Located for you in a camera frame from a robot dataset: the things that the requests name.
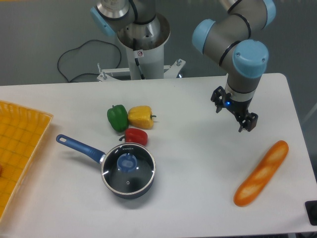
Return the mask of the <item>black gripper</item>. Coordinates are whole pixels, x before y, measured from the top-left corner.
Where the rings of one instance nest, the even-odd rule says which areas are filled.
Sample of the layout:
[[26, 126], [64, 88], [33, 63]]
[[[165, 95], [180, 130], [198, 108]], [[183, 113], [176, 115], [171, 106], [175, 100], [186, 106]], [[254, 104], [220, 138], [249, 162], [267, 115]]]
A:
[[228, 94], [226, 95], [224, 88], [221, 86], [217, 87], [211, 96], [211, 101], [216, 106], [216, 113], [219, 113], [225, 107], [234, 114], [236, 120], [240, 124], [238, 129], [239, 132], [243, 130], [250, 132], [257, 125], [258, 115], [248, 112], [251, 100], [252, 99], [249, 99], [243, 102], [234, 101]]

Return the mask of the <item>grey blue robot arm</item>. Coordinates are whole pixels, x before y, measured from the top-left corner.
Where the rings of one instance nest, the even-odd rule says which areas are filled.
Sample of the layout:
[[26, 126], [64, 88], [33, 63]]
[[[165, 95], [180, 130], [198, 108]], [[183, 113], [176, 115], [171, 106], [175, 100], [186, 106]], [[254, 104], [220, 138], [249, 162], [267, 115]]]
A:
[[[226, 85], [211, 96], [217, 111], [227, 109], [241, 130], [251, 131], [258, 116], [248, 107], [269, 57], [266, 46], [251, 35], [274, 20], [276, 7], [271, 0], [223, 0], [221, 4], [228, 16], [219, 23], [211, 19], [199, 23], [192, 44], [228, 75]], [[157, 12], [155, 1], [101, 0], [90, 13], [105, 35], [116, 36], [126, 48], [132, 79], [163, 78], [163, 47], [170, 25]]]

